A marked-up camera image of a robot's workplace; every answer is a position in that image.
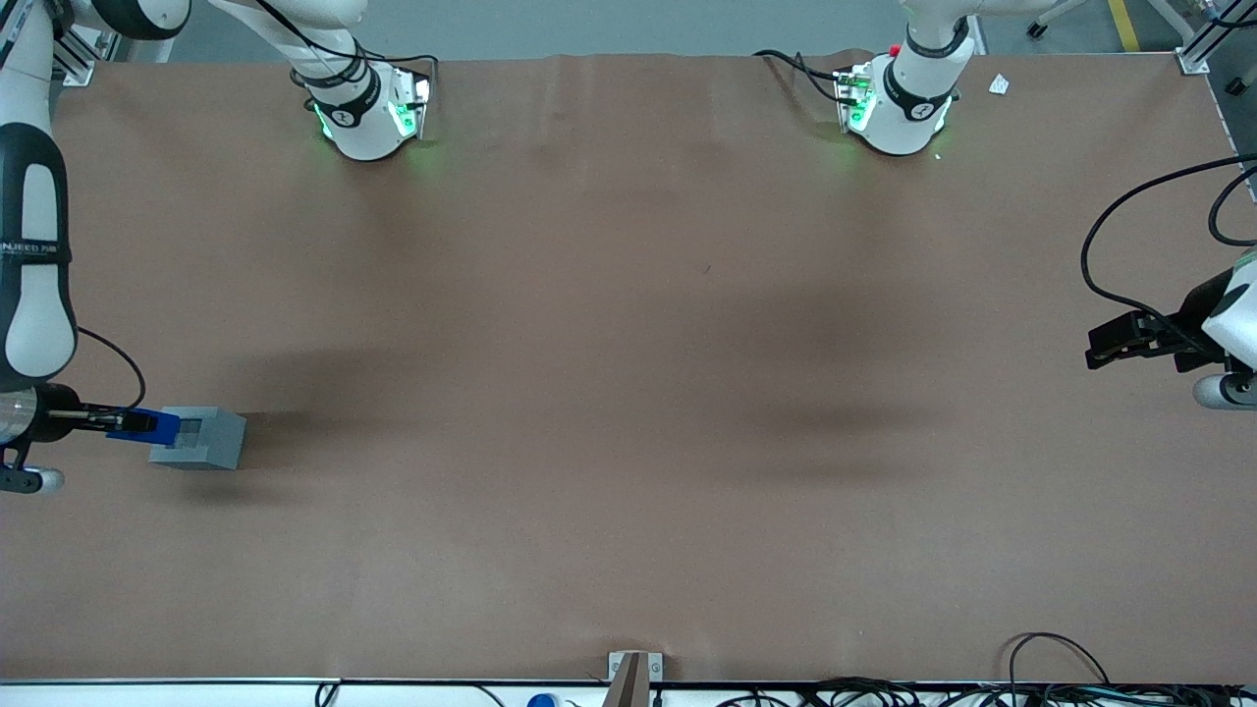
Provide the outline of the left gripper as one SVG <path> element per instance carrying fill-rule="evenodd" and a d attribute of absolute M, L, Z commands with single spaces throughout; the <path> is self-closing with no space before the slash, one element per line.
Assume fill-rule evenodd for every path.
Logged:
<path fill-rule="evenodd" d="M 1090 370 L 1123 359 L 1168 356 L 1177 374 L 1214 362 L 1256 369 L 1256 250 L 1248 249 L 1231 270 L 1198 286 L 1182 299 L 1173 321 L 1190 335 L 1197 348 L 1175 343 L 1175 332 L 1145 309 L 1128 309 L 1089 331 L 1084 353 Z"/>

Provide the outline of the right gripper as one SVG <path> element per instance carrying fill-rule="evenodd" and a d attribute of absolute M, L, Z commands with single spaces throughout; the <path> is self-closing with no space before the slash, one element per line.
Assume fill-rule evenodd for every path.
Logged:
<path fill-rule="evenodd" d="M 18 447 L 23 440 L 53 443 L 70 434 L 78 424 L 91 424 L 113 437 L 145 435 L 158 429 L 160 413 L 83 408 L 75 389 L 54 382 L 1 394 L 3 447 Z"/>

